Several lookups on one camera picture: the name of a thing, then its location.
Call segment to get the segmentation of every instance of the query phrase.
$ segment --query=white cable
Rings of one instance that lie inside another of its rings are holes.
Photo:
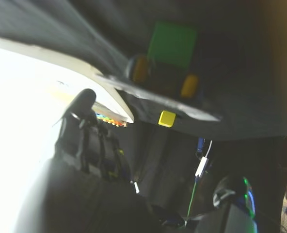
[[[210,145],[209,145],[208,150],[206,152],[206,155],[205,155],[206,158],[207,158],[207,156],[208,156],[208,154],[210,152],[211,144],[212,144],[212,140],[210,141]]]

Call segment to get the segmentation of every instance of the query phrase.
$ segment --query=green cube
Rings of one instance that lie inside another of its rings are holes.
[[[148,59],[187,69],[193,54],[196,31],[170,23],[157,23],[150,42]]]

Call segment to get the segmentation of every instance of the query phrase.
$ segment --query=cable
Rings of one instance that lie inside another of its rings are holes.
[[[188,209],[187,217],[189,217],[189,215],[190,215],[190,210],[191,210],[191,206],[192,206],[192,202],[193,202],[193,198],[194,198],[194,194],[195,194],[195,190],[196,190],[197,179],[198,178],[196,177],[195,178],[195,182],[194,182],[194,186],[193,186],[191,200],[190,200],[190,203],[189,203],[189,209]]]
[[[210,152],[211,145],[212,145],[212,140],[210,141],[208,150],[207,150],[207,152],[206,152],[206,155],[205,155],[206,158],[207,158],[207,156],[208,156],[208,154],[209,154],[209,152]]]

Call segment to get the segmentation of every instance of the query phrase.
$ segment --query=yellow block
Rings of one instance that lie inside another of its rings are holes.
[[[171,113],[164,110],[161,113],[161,116],[159,117],[159,125],[170,128],[173,126],[175,118],[176,118],[175,113]]]

